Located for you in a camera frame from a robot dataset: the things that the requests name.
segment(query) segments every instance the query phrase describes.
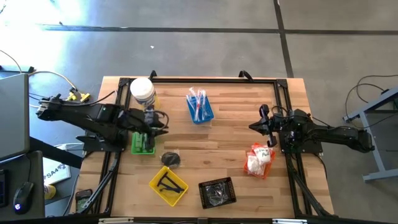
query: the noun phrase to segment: green block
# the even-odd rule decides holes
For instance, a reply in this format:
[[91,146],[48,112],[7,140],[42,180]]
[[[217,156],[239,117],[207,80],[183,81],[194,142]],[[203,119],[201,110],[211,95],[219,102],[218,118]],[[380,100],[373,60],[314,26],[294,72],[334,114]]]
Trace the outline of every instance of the green block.
[[131,154],[134,155],[150,155],[155,153],[155,147],[146,149],[144,142],[147,139],[147,134],[133,133],[131,142]]

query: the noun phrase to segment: blue tray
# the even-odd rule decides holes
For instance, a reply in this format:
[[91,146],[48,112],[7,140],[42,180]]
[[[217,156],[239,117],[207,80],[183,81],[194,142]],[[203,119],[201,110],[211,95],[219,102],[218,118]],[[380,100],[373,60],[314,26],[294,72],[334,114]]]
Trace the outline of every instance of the blue tray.
[[[195,106],[195,107],[197,106],[197,99],[194,96],[191,97],[191,102],[193,103],[193,106]],[[199,121],[194,121],[195,110],[189,105],[188,100],[187,100],[187,105],[189,108],[189,112],[191,113],[191,118],[192,118],[192,121],[194,124],[202,124],[202,123],[210,121],[211,119],[214,118],[214,114],[213,114],[213,111],[211,110],[211,106],[210,106],[209,99],[207,98],[207,96],[205,98],[205,109],[206,109],[207,115],[205,116],[204,120],[201,119],[202,107],[199,108]]]

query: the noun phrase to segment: wooden tabletop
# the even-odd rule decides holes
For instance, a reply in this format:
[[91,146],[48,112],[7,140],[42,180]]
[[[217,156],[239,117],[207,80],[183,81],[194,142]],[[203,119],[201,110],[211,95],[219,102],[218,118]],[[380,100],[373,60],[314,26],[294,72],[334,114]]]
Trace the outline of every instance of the wooden tabletop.
[[[104,77],[99,98],[118,89],[120,77]],[[310,112],[304,82],[289,78],[289,92],[293,109]],[[185,95],[188,89],[206,90],[215,118],[204,124],[193,124]],[[223,217],[270,218],[293,217],[292,199],[285,158],[278,146],[272,169],[266,180],[243,172],[246,151],[255,142],[266,144],[267,137],[252,131],[248,125],[259,120],[259,107],[275,105],[274,89],[266,84],[230,83],[156,83],[160,110],[170,116],[169,133],[156,139],[153,156],[137,156],[130,152],[131,140],[121,157],[114,193],[112,216],[124,217]],[[114,103],[110,96],[102,103]],[[187,193],[176,206],[161,199],[148,183],[162,168],[160,156],[178,152],[182,163],[174,172],[189,185]],[[100,178],[103,152],[92,153],[82,164],[76,192],[95,190]],[[322,206],[333,213],[325,170],[317,157],[303,154],[307,185]],[[231,177],[237,202],[211,209],[202,209],[198,183]],[[104,209],[108,197],[106,187],[102,201]],[[303,209],[302,196],[298,197]]]

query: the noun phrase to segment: black tray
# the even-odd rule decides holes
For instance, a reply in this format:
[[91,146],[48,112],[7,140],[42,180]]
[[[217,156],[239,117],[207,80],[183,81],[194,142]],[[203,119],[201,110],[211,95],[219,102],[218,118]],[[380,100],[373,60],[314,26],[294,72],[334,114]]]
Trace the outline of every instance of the black tray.
[[[206,186],[220,184],[220,183],[226,183],[225,191],[226,191],[229,199],[227,201],[225,201],[224,203],[221,203],[221,204],[219,204],[217,206],[214,206],[208,200],[208,197],[207,197],[207,194],[206,194]],[[199,194],[200,194],[201,205],[202,205],[203,209],[218,207],[218,206],[221,206],[221,205],[227,205],[229,203],[235,203],[236,202],[234,186],[232,184],[232,180],[231,180],[230,177],[226,177],[226,178],[222,178],[222,179],[211,180],[211,181],[208,181],[208,182],[200,183],[199,184]]]

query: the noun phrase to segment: concrete floor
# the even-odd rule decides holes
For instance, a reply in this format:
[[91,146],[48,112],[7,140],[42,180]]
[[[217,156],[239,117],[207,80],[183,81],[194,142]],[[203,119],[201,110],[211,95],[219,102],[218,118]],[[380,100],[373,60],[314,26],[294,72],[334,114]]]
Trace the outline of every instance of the concrete floor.
[[[66,75],[95,98],[105,75],[148,76],[156,70],[162,76],[235,77],[245,69],[254,77],[287,76],[278,34],[55,32],[27,26],[62,21],[79,26],[277,29],[272,0],[24,2],[29,7],[21,7],[17,0],[8,2],[0,15],[0,22],[9,25],[0,27],[6,34],[0,36],[0,49],[21,64]],[[395,0],[279,2],[286,29],[397,30]],[[27,16],[17,16],[21,12]],[[396,35],[287,35],[287,43],[294,77],[304,78],[313,115],[332,125],[343,124],[346,94],[361,77],[398,73]],[[368,80],[383,88],[396,86],[397,81]],[[66,95],[68,89],[67,83],[51,75],[30,81],[30,91],[42,95]],[[363,87],[361,94],[375,99],[380,93]],[[357,97],[349,99],[349,110],[361,105]],[[61,144],[76,142],[75,136],[83,134],[62,122],[39,121],[34,113],[31,109],[30,133],[35,138]],[[377,171],[372,154],[332,144],[323,147],[335,213],[396,222],[398,179],[365,184],[361,176]]]

